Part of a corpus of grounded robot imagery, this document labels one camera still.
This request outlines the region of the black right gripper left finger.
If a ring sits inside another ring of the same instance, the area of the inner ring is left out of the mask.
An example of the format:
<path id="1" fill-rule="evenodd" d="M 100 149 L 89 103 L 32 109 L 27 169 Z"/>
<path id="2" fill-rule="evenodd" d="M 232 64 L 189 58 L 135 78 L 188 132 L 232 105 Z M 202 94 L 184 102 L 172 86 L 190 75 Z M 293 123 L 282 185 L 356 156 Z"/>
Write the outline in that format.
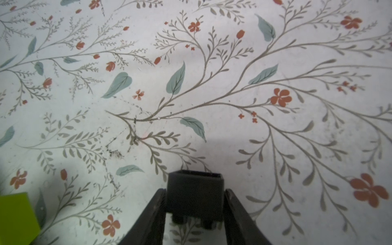
<path id="1" fill-rule="evenodd" d="M 162 245 L 165 228 L 166 190 L 156 191 L 135 224 L 119 245 Z"/>

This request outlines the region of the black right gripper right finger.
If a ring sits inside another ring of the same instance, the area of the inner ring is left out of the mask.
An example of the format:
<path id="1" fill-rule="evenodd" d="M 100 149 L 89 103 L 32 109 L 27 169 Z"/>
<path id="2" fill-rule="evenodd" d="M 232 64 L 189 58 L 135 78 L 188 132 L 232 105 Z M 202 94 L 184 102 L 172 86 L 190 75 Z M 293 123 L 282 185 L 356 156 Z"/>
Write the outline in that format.
<path id="1" fill-rule="evenodd" d="M 224 225 L 228 245 L 271 245 L 231 189 L 225 190 Z"/>

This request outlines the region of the lime green lego brick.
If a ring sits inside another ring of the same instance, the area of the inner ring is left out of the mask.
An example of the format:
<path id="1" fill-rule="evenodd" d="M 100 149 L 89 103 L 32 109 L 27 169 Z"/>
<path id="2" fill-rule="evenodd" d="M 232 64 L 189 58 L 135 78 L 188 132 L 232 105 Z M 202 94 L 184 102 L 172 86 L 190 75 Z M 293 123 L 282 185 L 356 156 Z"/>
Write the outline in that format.
<path id="1" fill-rule="evenodd" d="M 27 193 L 1 196 L 1 244 L 29 245 L 40 233 Z"/>

